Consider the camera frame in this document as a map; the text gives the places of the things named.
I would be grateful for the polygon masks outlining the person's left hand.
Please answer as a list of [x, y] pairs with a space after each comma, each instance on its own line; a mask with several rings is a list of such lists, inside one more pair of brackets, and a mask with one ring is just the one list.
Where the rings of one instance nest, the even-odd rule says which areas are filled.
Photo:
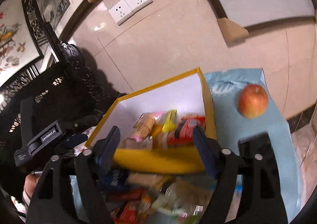
[[38, 180], [40, 179], [40, 175], [32, 175], [29, 174], [25, 178], [24, 190], [23, 190], [23, 201], [29, 206], [31, 202], [31, 198], [35, 191]]

